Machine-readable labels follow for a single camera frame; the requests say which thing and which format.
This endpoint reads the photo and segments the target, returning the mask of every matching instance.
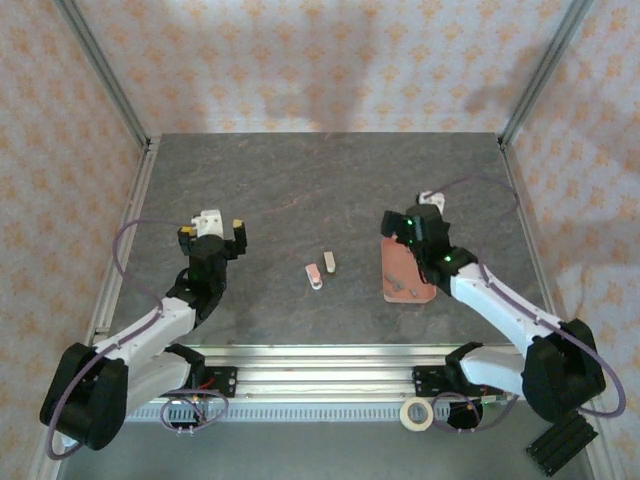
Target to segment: patterned wallpaper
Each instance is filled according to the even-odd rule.
[[[151,135],[499,131],[570,0],[507,3],[78,0]]]
[[[60,355],[83,341],[140,152],[54,2],[0,16],[0,477],[27,478]]]
[[[594,4],[515,143],[554,297],[626,387],[627,411],[610,422],[629,479],[640,478],[638,18],[638,2]]]

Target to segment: roll of tape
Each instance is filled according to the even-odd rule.
[[[426,410],[427,418],[425,418],[424,422],[415,423],[409,418],[409,409],[414,405],[421,405]],[[424,432],[433,423],[433,417],[433,407],[424,398],[412,397],[404,402],[400,408],[400,422],[402,422],[404,428],[412,432]]]

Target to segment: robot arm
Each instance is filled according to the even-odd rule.
[[[489,385],[524,395],[533,410],[550,422],[602,393],[605,381],[600,365],[538,322],[544,320],[595,350],[589,327],[578,319],[564,323],[535,307],[486,267],[485,278],[475,255],[450,244],[450,224],[442,220],[439,206],[422,200],[418,197],[418,204],[404,214],[385,212],[381,233],[395,236],[411,251],[425,283],[478,312],[521,355],[497,352],[476,342],[463,345],[446,358],[447,378],[454,387]]]
[[[169,344],[200,325],[218,306],[226,290],[228,261],[246,251],[244,223],[234,220],[233,231],[234,239],[224,240],[218,210],[194,217],[192,226],[178,231],[189,266],[162,299],[162,313],[154,309],[92,347],[76,343],[64,352],[40,411],[45,425],[77,373],[100,352],[118,345],[89,370],[62,408],[56,429],[67,437],[67,446],[78,442],[99,450],[138,407],[167,391],[198,388],[204,382],[204,357]]]

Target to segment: gray granite tabletop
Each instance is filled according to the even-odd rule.
[[[404,211],[419,191],[474,173],[507,181],[493,134],[249,133],[169,134],[161,139],[143,217],[188,224],[219,208],[227,235],[245,221],[247,254],[228,266],[219,307],[182,339],[222,344],[504,343],[491,324],[438,292],[426,305],[383,299],[380,221]],[[512,201],[483,183],[447,192],[452,244],[477,251],[487,228]],[[522,225],[513,215],[489,235],[485,261],[516,292],[542,306]],[[311,289],[304,267],[334,252],[337,272]],[[128,271],[164,294],[187,265],[176,229],[142,225]],[[120,292],[111,333],[153,307]]]

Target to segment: orange floral pattern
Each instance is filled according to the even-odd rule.
[[[640,460],[638,15],[633,2],[594,4],[515,142],[555,297],[591,326],[626,388],[629,408],[610,426],[627,478]]]
[[[158,135],[499,131],[570,1],[78,4]]]
[[[14,2],[0,30],[0,469],[22,480],[140,152],[54,2]]]

